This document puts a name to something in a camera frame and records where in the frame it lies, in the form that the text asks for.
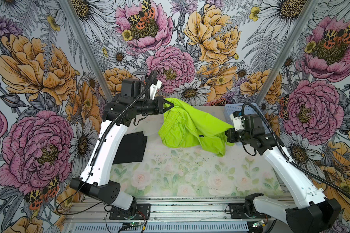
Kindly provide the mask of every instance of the butterfly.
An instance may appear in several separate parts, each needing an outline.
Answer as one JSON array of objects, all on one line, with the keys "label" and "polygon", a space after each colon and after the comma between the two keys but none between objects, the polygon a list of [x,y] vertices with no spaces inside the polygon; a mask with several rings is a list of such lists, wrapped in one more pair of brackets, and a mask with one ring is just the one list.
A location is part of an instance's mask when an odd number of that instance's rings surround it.
[{"label": "butterfly", "polygon": [[149,23],[150,19],[154,19],[156,15],[155,9],[151,6],[150,0],[143,0],[141,3],[141,11],[137,15],[131,15],[128,17],[128,21],[131,25],[136,26],[137,29],[144,29],[146,23]]},{"label": "butterfly", "polygon": [[350,44],[350,24],[346,28],[340,29],[339,32],[332,29],[324,31],[323,39],[325,40],[323,46],[326,49],[331,49],[336,44]]},{"label": "butterfly", "polygon": [[285,95],[280,99],[280,117],[284,120],[289,119],[289,112],[287,111],[287,104],[289,103],[289,95]]},{"label": "butterfly", "polygon": [[37,210],[41,207],[43,202],[47,202],[48,199],[56,196],[60,190],[59,187],[60,178],[56,176],[50,183],[43,189],[33,190],[25,195],[25,200],[30,204],[30,210]]}]

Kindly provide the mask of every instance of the floral tabletop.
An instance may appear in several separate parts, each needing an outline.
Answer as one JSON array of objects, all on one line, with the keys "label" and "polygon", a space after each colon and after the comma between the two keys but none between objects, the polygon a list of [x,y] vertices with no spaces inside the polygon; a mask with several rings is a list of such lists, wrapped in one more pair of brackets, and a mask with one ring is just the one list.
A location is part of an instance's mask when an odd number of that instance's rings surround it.
[{"label": "floral tabletop", "polygon": [[[223,107],[197,108],[223,119]],[[110,179],[120,183],[121,190],[135,197],[283,194],[273,168],[261,156],[247,155],[242,145],[227,146],[224,157],[201,146],[168,148],[158,135],[162,124],[163,116],[157,115],[129,128],[127,133],[144,131],[147,146],[142,162],[112,166]]]}]

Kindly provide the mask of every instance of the metal pole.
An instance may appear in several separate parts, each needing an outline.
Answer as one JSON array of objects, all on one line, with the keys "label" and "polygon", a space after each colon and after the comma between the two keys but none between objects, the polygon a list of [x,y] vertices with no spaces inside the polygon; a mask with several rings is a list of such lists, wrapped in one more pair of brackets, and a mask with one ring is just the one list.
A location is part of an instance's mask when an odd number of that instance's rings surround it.
[{"label": "metal pole", "polygon": [[96,59],[95,54],[92,51],[87,35],[84,33],[85,30],[82,27],[81,22],[79,21],[79,17],[77,16],[77,13],[74,10],[72,2],[70,0],[62,0],[59,2],[65,13],[66,18],[69,21],[70,26],[72,27],[74,37],[80,43],[83,52],[91,65],[92,71],[96,75],[96,78],[106,97],[106,100],[108,102],[111,102],[113,100],[112,92],[110,92],[110,89],[107,86],[105,78],[103,77],[103,73],[101,72],[98,60]]},{"label": "metal pole", "polygon": [[280,53],[278,54],[277,60],[273,64],[273,67],[270,69],[270,73],[266,82],[262,86],[258,96],[255,99],[257,105],[261,104],[265,95],[268,93],[270,86],[276,79],[282,64],[285,62],[287,56],[290,54],[291,48],[294,46],[294,43],[297,42],[297,38],[300,36],[300,33],[303,30],[303,26],[308,23],[310,15],[314,12],[319,0],[307,0],[305,3],[302,13],[299,15],[298,21],[293,27],[291,33],[287,36],[287,40],[284,43]]}]

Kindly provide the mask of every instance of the perforated basket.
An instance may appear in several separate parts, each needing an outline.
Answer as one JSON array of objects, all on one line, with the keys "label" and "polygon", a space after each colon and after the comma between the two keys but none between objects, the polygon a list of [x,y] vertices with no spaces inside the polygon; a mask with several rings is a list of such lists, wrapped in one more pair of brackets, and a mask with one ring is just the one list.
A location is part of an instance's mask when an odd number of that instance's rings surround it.
[{"label": "perforated basket", "polygon": [[[255,103],[252,103],[257,109],[259,109],[259,107],[255,104]],[[226,104],[224,106],[224,116],[225,116],[225,119],[227,120],[227,123],[228,124],[231,124],[233,125],[233,122],[232,120],[230,119],[230,115],[232,113],[234,113],[235,111],[241,111],[242,110],[242,105],[243,103],[239,103],[239,104]],[[255,110],[252,109],[252,107],[250,106],[245,106],[245,109],[244,109],[244,114],[247,115],[247,114],[256,114]],[[265,126],[265,124],[263,123],[264,125],[264,129],[265,129],[265,133],[269,133],[268,131],[268,128]]]}]

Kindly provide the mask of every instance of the green garment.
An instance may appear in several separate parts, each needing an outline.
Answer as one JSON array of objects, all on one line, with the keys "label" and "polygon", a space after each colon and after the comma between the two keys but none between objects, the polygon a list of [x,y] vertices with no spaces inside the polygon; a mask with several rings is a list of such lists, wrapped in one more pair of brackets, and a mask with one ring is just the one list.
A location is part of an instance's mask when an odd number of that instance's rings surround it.
[{"label": "green garment", "polygon": [[166,100],[174,107],[163,114],[164,123],[158,132],[164,145],[171,148],[201,145],[219,157],[225,155],[227,136],[224,132],[233,126],[179,99]]}]

